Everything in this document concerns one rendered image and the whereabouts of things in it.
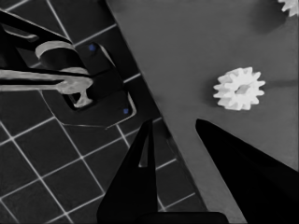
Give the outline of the small white toothed gear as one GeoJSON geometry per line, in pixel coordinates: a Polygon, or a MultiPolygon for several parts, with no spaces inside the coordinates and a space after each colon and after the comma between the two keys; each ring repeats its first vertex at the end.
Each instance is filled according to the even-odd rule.
{"type": "Polygon", "coordinates": [[[283,5],[282,11],[287,12],[289,17],[299,16],[299,0],[278,0],[283,5]]]}

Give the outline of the dark robot body pale edges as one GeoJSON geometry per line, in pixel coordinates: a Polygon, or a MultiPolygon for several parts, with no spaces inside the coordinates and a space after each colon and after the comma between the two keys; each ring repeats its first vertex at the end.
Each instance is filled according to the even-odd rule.
{"type": "Polygon", "coordinates": [[[0,92],[41,91],[63,125],[110,128],[136,109],[104,48],[99,63],[91,74],[69,39],[0,8],[0,92]]]}

